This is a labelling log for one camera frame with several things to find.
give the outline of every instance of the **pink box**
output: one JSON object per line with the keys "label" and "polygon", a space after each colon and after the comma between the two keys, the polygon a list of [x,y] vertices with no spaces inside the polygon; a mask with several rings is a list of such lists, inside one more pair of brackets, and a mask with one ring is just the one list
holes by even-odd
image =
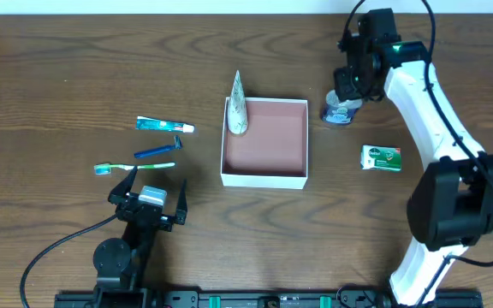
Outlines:
{"label": "pink box", "polygon": [[227,187],[302,189],[307,181],[307,101],[246,98],[248,129],[227,127],[226,98],[220,175]]}

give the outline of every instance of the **wooden table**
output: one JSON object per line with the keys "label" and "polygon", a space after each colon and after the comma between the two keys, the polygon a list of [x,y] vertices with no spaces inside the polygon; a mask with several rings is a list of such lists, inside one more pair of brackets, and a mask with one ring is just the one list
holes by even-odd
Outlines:
{"label": "wooden table", "polygon": [[[187,121],[184,149],[142,185],[169,189],[188,179],[186,226],[160,234],[148,285],[229,289],[337,289],[383,284],[411,234],[406,202],[422,175],[394,105],[369,103],[348,127],[319,120],[345,15],[0,16],[0,307],[20,305],[30,260],[53,241],[110,216],[105,200],[126,174],[95,176],[103,161],[172,143],[171,133],[134,130],[137,115]],[[397,16],[405,40],[429,38],[426,15]],[[437,17],[434,55],[450,102],[493,153],[493,15]],[[302,191],[222,186],[224,98],[235,70],[247,96],[309,100],[309,180]],[[399,174],[359,169],[363,144],[402,149]],[[174,212],[174,201],[167,211]],[[32,307],[60,290],[90,290],[92,253],[123,222],[58,247],[27,280]],[[493,234],[467,256],[493,258]],[[445,287],[478,287],[493,307],[493,269],[456,264]]]}

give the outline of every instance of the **toothbrush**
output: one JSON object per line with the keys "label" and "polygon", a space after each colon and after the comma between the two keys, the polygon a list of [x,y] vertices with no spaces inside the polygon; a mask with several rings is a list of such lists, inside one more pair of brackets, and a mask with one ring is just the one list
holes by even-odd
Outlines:
{"label": "toothbrush", "polygon": [[[176,166],[176,163],[154,163],[147,165],[140,165],[138,169],[165,169]],[[122,163],[100,163],[94,166],[95,175],[109,175],[113,168],[119,168],[124,170],[132,170],[134,165],[127,165]]]}

